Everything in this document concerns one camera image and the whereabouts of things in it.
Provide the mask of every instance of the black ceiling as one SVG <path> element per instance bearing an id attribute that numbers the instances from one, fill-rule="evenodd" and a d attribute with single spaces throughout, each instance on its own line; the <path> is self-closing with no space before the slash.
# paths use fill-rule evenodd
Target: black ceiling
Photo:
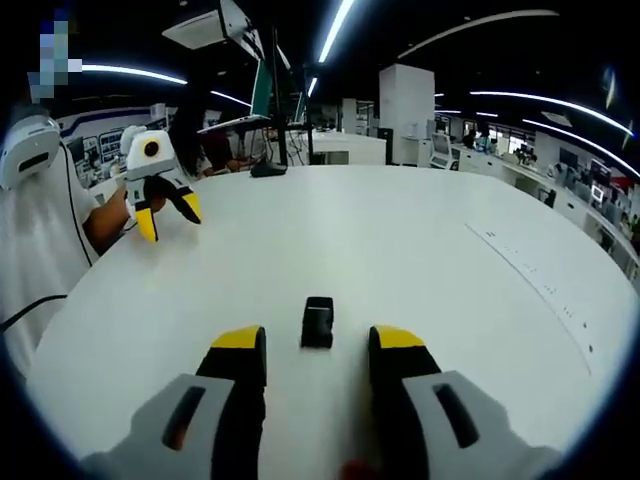
<path id="1" fill-rule="evenodd" d="M 279 43 L 292 64 L 317 59 L 341 0 L 236 0 L 252 20 L 275 24 Z M 162 37 L 181 8 L 179 0 L 94 0 L 71 9 L 69 55 L 85 63 L 140 68 L 187 78 L 203 73 L 212 89 L 250 101 L 255 61 L 233 44 L 192 52 Z M 447 36 L 398 60 L 398 55 L 449 28 L 489 15 L 525 9 L 551 9 L 558 17 L 503 20 Z M 318 71 L 314 102 L 342 97 L 377 100 L 378 72 L 399 62 L 435 72 L 445 93 L 441 108 L 500 115 L 500 123 L 522 118 L 550 123 L 541 110 L 566 114 L 573 132 L 604 146 L 640 169 L 637 141 L 622 150 L 624 134 L 584 114 L 537 102 L 472 97 L 471 90 L 502 90 L 563 99 L 605 113 L 624 125 L 638 118 L 640 74 L 634 61 L 634 16 L 618 0 L 588 7 L 575 2 L 504 0 L 425 2 L 355 0 L 326 64 Z M 607 72 L 616 74 L 616 95 L 607 109 Z M 149 79 L 82 74 L 60 87 L 52 104 L 58 116 L 165 101 L 176 103 L 181 87 Z M 85 97 L 98 99 L 81 100 Z M 228 100 L 212 97 L 211 108 Z"/>

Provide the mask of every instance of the vr headset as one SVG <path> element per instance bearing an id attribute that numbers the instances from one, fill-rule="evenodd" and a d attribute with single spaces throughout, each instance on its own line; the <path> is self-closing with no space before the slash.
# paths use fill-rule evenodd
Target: vr headset
<path id="1" fill-rule="evenodd" d="M 10 190 L 51 166 L 60 146 L 60 127 L 43 107 L 20 107 L 2 140 L 0 188 Z"/>

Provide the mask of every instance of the person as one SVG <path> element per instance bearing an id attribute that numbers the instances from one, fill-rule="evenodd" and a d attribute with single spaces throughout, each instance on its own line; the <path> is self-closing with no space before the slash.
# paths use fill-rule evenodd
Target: person
<path id="1" fill-rule="evenodd" d="M 190 180 L 210 177 L 214 169 L 200 144 L 198 130 L 203 128 L 206 107 L 201 99 L 187 95 L 176 110 L 169 127 L 169 138 L 176 157 Z"/>
<path id="2" fill-rule="evenodd" d="M 489 145 L 489 153 L 491 155 L 495 155 L 496 153 L 498 153 L 498 139 L 497 138 L 492 138 L 491 139 L 491 144 Z"/>
<path id="3" fill-rule="evenodd" d="M 622 209 L 617 205 L 618 191 L 611 189 L 611 195 L 602 204 L 602 215 L 609 220 L 615 227 L 618 227 L 622 216 Z"/>
<path id="4" fill-rule="evenodd" d="M 237 118 L 239 115 L 236 112 L 225 110 L 220 114 L 218 123 L 226 123 Z M 240 171 L 267 154 L 261 129 L 244 133 L 239 133 L 233 127 L 212 130 L 202 136 L 201 142 L 216 173 Z"/>
<path id="5" fill-rule="evenodd" d="M 467 135 L 462 137 L 462 143 L 467 148 L 473 148 L 473 143 L 476 141 L 476 131 L 471 129 Z"/>
<path id="6" fill-rule="evenodd" d="M 31 104 L 26 75 L 15 83 L 10 97 L 14 108 L 9 118 L 2 118 L 3 145 L 16 122 L 33 115 L 48 118 L 44 108 Z M 0 322 L 75 287 L 129 219 L 125 194 L 122 187 L 98 206 L 81 187 L 71 154 L 62 145 L 48 168 L 11 189 L 0 188 Z M 152 208 L 157 211 L 163 204 L 164 200 L 154 200 Z M 52 299 L 10 327 L 3 326 L 9 355 L 23 377 L 28 376 L 40 338 L 63 303 Z"/>
<path id="7" fill-rule="evenodd" d="M 555 178 L 556 180 L 561 179 L 562 183 L 564 183 L 564 169 L 562 168 L 562 164 L 557 162 L 554 165 L 549 165 L 547 167 L 547 177 Z"/>
<path id="8" fill-rule="evenodd" d="M 480 126 L 480 138 L 476 139 L 476 148 L 481 152 L 488 152 L 491 139 L 489 138 L 489 127 L 486 124 Z"/>

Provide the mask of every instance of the desk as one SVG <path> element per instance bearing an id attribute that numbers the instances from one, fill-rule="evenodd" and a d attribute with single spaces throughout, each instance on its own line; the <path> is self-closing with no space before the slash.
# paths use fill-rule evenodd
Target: desk
<path id="1" fill-rule="evenodd" d="M 352 135 L 340 132 L 313 132 L 313 152 L 347 152 L 348 159 L 345 158 L 348 165 L 384 165 L 386 158 L 386 140 L 373 137 L 365 137 L 363 135 Z M 273 155 L 272 159 L 277 161 L 278 144 L 272 142 Z M 307 133 L 300 134 L 291 132 L 287 133 L 287 150 L 289 155 L 293 155 L 294 159 L 289 163 L 293 166 L 300 165 L 298 155 L 296 154 L 296 145 L 302 151 L 300 159 L 305 165 L 309 164 L 308 159 L 308 142 Z"/>
<path id="2" fill-rule="evenodd" d="M 603 230 L 608 232 L 608 235 L 614 239 L 611 252 L 613 260 L 622 269 L 627 278 L 633 281 L 637 269 L 640 267 L 640 258 L 629 239 L 596 209 L 589 206 L 570 190 L 558 185 L 553 179 L 532 169 L 457 145 L 455 149 L 460 150 L 459 169 L 462 172 L 490 175 L 536 198 L 541 188 L 546 191 L 555 190 L 556 200 L 553 209 L 583 230 L 596 242 L 600 241 Z"/>
<path id="3" fill-rule="evenodd" d="M 220 333 L 254 323 L 267 332 L 263 479 L 326 480 L 374 455 L 374 323 L 419 335 L 443 370 L 506 408 L 520 437 L 559 450 L 600 409 L 626 358 L 631 284 L 578 229 L 491 177 L 320 166 L 210 177 L 194 189 L 203 224 L 169 207 L 156 216 L 157 244 L 132 230 L 71 292 L 36 352 L 28 391 L 79 458 L 122 440 L 136 409 L 195 372 Z M 470 226 L 501 232 L 546 272 L 580 332 Z M 329 351 L 299 349 L 312 295 L 334 300 Z"/>

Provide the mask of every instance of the black small object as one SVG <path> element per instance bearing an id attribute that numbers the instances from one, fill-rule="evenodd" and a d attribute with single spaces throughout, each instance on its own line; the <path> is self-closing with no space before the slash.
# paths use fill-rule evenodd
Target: black small object
<path id="1" fill-rule="evenodd" d="M 300 348 L 331 348 L 333 345 L 333 299 L 309 297 L 302 317 Z"/>
<path id="2" fill-rule="evenodd" d="M 278 165 L 264 158 L 251 167 L 251 176 L 254 178 L 276 177 L 285 173 L 287 173 L 286 165 Z"/>

